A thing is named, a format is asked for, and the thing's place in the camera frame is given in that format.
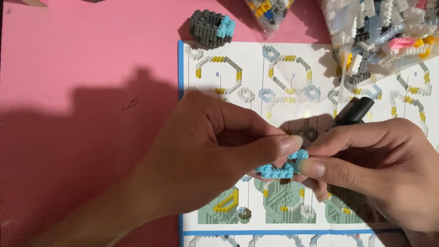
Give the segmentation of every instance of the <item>pink table surface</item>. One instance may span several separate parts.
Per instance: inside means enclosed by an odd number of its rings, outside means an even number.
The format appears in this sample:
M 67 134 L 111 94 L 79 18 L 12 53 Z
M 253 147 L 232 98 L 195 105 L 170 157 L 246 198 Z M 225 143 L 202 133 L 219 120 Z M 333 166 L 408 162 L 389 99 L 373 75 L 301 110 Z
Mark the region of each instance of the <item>pink table surface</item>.
M 178 101 L 177 41 L 191 39 L 185 20 L 206 8 L 237 20 L 234 41 L 263 42 L 244 0 L 4 3 L 1 246 L 65 217 L 148 151 Z M 267 42 L 330 39 L 318 5 L 296 0 Z M 118 244 L 177 245 L 176 216 L 147 223 Z

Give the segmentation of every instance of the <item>pink building block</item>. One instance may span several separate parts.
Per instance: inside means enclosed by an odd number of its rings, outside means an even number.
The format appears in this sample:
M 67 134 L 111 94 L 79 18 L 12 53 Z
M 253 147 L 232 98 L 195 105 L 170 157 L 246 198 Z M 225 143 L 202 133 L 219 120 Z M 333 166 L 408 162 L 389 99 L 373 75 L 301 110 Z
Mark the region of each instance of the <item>pink building block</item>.
M 37 7 L 47 7 L 49 4 L 49 0 L 22 0 L 22 1 L 29 6 L 37 6 Z
M 427 0 L 418 0 L 418 2 L 416 4 L 416 8 L 424 9 L 426 3 L 427 3 Z
M 416 42 L 415 38 L 395 38 L 389 41 L 389 48 L 392 50 L 398 50 L 403 47 L 410 47 Z

